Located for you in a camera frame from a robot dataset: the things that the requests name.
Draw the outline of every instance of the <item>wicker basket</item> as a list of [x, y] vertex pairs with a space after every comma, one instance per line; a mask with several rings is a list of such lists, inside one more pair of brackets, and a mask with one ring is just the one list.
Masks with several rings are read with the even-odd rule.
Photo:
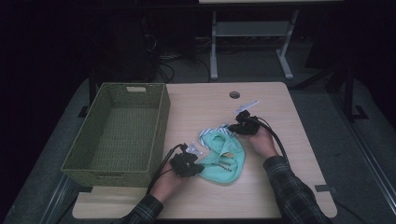
[[82, 186], [147, 187], [162, 161], [169, 107], [165, 84], [104, 83], [62, 171]]

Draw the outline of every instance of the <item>wooden desk surface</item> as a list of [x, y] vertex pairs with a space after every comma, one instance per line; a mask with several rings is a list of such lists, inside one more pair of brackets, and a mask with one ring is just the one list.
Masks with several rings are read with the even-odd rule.
[[[164, 155], [179, 143], [198, 143], [198, 133], [203, 129], [235, 123], [233, 112], [240, 105], [258, 100], [259, 103], [248, 111], [269, 122], [288, 154], [294, 173], [315, 192], [324, 214], [328, 217], [336, 215], [330, 192], [315, 191], [315, 185], [326, 183], [283, 83], [168, 84], [167, 89], [171, 108]], [[231, 91], [240, 92], [240, 98], [232, 99], [229, 96]], [[280, 217], [273, 190], [262, 168], [262, 158], [244, 139], [240, 141], [245, 148], [246, 159], [242, 174], [235, 182], [224, 186], [200, 176], [192, 177], [178, 195], [166, 202], [159, 218]], [[73, 216], [123, 217], [145, 192], [146, 189], [94, 187], [91, 193], [79, 194]]]

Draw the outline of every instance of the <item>basket handle hole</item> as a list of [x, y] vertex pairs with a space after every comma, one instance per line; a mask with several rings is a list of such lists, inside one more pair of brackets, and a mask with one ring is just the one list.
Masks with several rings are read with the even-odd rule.
[[146, 92], [146, 87], [126, 87], [128, 92]]

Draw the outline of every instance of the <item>table grommet hole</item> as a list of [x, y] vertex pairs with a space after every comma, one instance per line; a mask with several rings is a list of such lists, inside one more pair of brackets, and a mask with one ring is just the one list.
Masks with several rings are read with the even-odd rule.
[[233, 99], [238, 99], [241, 94], [238, 91], [230, 91], [230, 97]]

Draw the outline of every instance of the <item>sleeve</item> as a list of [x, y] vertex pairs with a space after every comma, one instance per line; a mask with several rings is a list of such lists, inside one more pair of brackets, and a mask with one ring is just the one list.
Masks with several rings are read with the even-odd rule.
[[313, 191], [295, 176], [283, 157], [268, 158], [263, 167], [283, 223], [332, 223], [318, 207]]
[[121, 224], [153, 223], [163, 210], [163, 204], [154, 196], [146, 195], [134, 209], [120, 221]]

